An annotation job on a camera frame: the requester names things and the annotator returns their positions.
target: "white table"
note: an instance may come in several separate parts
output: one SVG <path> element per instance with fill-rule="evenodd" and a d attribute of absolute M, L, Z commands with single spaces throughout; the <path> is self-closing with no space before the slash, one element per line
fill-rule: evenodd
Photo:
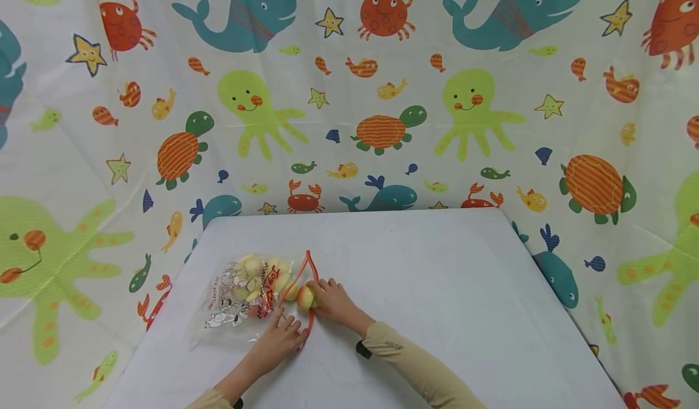
<path fill-rule="evenodd" d="M 223 257 L 310 249 L 321 277 L 442 359 L 490 409 L 624 409 L 611 381 L 500 211 L 449 209 L 218 218 L 209 224 L 107 409 L 183 408 L 244 352 L 185 330 Z M 246 408 L 425 408 L 349 331 L 316 322 L 300 355 Z"/>

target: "sleeve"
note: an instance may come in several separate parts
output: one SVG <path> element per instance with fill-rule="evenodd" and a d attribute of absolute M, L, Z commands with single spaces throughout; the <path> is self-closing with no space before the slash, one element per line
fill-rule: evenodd
<path fill-rule="evenodd" d="M 386 323 L 366 332 L 365 348 L 392 367 L 435 409 L 486 409 L 444 363 L 401 336 Z"/>

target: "turtle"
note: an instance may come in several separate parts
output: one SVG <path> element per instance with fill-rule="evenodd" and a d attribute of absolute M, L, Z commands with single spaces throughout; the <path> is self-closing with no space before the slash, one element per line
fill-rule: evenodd
<path fill-rule="evenodd" d="M 400 114 L 400 119 L 386 115 L 373 115 L 357 125 L 357 136 L 351 137 L 357 142 L 357 147 L 362 151 L 374 148 L 377 156 L 383 154 L 383 149 L 394 147 L 400 150 L 403 142 L 413 139 L 405 128 L 416 127 L 425 122 L 427 111 L 423 106 L 410 106 Z"/>
<path fill-rule="evenodd" d="M 160 181 L 165 183 L 167 190 L 175 189 L 177 179 L 182 183 L 189 179 L 187 170 L 192 164 L 201 163 L 201 155 L 209 149 L 206 142 L 199 142 L 198 137 L 214 127 L 214 119 L 204 111 L 196 111 L 187 118 L 185 131 L 175 133 L 160 146 L 158 150 L 158 172 Z"/>
<path fill-rule="evenodd" d="M 570 210 L 576 213 L 585 208 L 595 214 L 595 222 L 607 224 L 608 215 L 614 225 L 619 221 L 619 209 L 625 213 L 636 205 L 636 189 L 629 179 L 606 160 L 583 154 L 573 157 L 569 165 L 561 165 L 564 178 L 558 185 L 561 193 L 572 197 Z"/>

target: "octopus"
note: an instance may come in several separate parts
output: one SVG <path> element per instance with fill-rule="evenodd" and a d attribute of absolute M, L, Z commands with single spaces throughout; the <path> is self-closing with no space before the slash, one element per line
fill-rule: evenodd
<path fill-rule="evenodd" d="M 699 280 L 699 199 L 696 189 L 699 189 L 699 171 L 687 177 L 677 193 L 677 238 L 672 248 L 622 263 L 616 273 L 620 284 L 636 285 L 671 272 L 672 277 L 658 293 L 653 305 L 652 318 L 656 327 L 665 325 L 690 285 Z"/>
<path fill-rule="evenodd" d="M 226 109 L 238 116 L 245 126 L 238 142 L 238 155 L 241 158 L 245 159 L 249 155 L 252 140 L 257 138 L 262 156 L 271 161 L 272 152 L 267 144 L 267 134 L 282 150 L 293 152 L 293 148 L 282 137 L 280 128 L 299 141 L 309 143 L 303 133 L 289 124 L 289 119 L 303 118 L 305 112 L 298 109 L 273 109 L 270 91 L 256 73 L 232 70 L 219 81 L 218 93 Z"/>
<path fill-rule="evenodd" d="M 0 298 L 32 300 L 33 350 L 47 365 L 59 353 L 58 311 L 66 302 L 83 320 L 96 320 L 102 309 L 76 286 L 76 279 L 110 279 L 121 274 L 112 263 L 93 260 L 93 249 L 116 247 L 133 239 L 132 231 L 102 233 L 114 212 L 113 199 L 88 210 L 72 231 L 64 231 L 38 202 L 0 198 Z"/>
<path fill-rule="evenodd" d="M 459 138 L 457 158 L 466 161 L 468 137 L 473 137 L 485 157 L 490 157 L 490 145 L 486 131 L 491 130 L 502 147 L 514 151 L 515 146 L 502 130 L 502 124 L 521 124 L 522 115 L 512 112 L 491 110 L 495 95 L 495 79 L 485 69 L 466 69 L 452 76 L 442 92 L 442 102 L 454 118 L 454 126 L 440 139 L 435 147 L 435 155 L 441 156 L 455 138 Z"/>

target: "turtle shell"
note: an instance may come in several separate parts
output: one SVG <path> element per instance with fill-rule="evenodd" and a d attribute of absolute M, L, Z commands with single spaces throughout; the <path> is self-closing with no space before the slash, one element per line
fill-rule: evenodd
<path fill-rule="evenodd" d="M 374 115 L 357 125 L 357 137 L 374 148 L 388 148 L 405 136 L 403 121 L 390 116 Z"/>
<path fill-rule="evenodd" d="M 179 178 L 197 157 L 199 142 L 192 133 L 175 133 L 158 150 L 158 172 L 165 180 Z"/>
<path fill-rule="evenodd" d="M 624 185 L 615 167 L 593 155 L 573 157 L 565 172 L 570 194 L 580 206 L 599 215 L 619 209 Z"/>

